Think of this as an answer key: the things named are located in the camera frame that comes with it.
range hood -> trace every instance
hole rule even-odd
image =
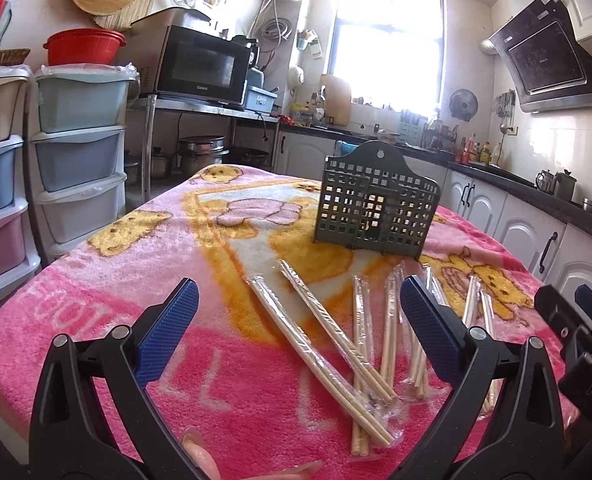
[[[561,0],[533,0],[497,31],[523,112],[592,106],[592,57],[576,42]]]

wok lid hanging on wall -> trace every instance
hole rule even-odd
[[[478,112],[478,99],[471,90],[461,88],[450,97],[450,110],[452,117],[469,123]]]

wicker basket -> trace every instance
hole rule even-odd
[[[397,148],[365,142],[327,157],[315,239],[417,260],[440,197],[438,184],[413,173]]]
[[[0,50],[0,66],[22,65],[29,55],[28,48],[12,48],[11,50]]]

black cabinet handle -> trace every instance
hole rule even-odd
[[[547,245],[545,246],[545,250],[542,253],[542,256],[540,257],[540,263],[538,264],[538,270],[540,270],[541,274],[545,273],[545,258],[547,257],[547,253],[550,252],[550,245],[551,242],[555,242],[556,240],[558,240],[558,233],[556,231],[554,231],[554,234],[551,235],[550,239],[547,241]]]
[[[466,185],[466,186],[465,186],[465,187],[462,189],[462,193],[461,193],[461,195],[460,195],[460,203],[461,203],[462,205],[465,205],[465,192],[466,192],[466,190],[467,190],[467,188],[468,188],[469,186],[470,186],[470,185],[469,185],[469,184],[467,184],[467,185]]]
[[[471,185],[471,187],[470,187],[470,192],[468,192],[468,193],[467,193],[467,200],[466,200],[466,202],[467,202],[467,207],[471,207],[471,204],[470,204],[470,195],[471,195],[471,192],[472,192],[474,189],[476,189],[476,184],[472,184],[472,185]]]

table covered with blanket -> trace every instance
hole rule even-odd
[[[427,402],[405,405],[401,443],[357,462],[351,419],[281,335],[245,277],[263,274],[285,308],[349,380],[328,336],[276,269],[287,260],[351,336],[351,279],[369,280],[375,340],[381,341],[383,284],[401,258],[313,241],[320,183],[239,166],[210,166],[143,205],[39,273],[0,309],[0,416],[28,437],[38,376],[52,338],[105,336],[162,303],[183,277],[200,291],[198,314],[159,381],[147,391],[170,430],[202,433],[223,479],[269,474],[322,460],[315,478],[381,480],[437,413],[449,386],[433,372]],[[408,272],[417,263],[405,259]],[[430,265],[462,314],[469,275],[492,292],[496,338],[542,338],[557,376],[553,333],[534,310],[540,286],[495,240],[439,207],[421,262]],[[396,384],[407,362],[397,363]],[[123,452],[136,454],[109,399],[98,394]],[[485,422],[474,427],[480,436]]]

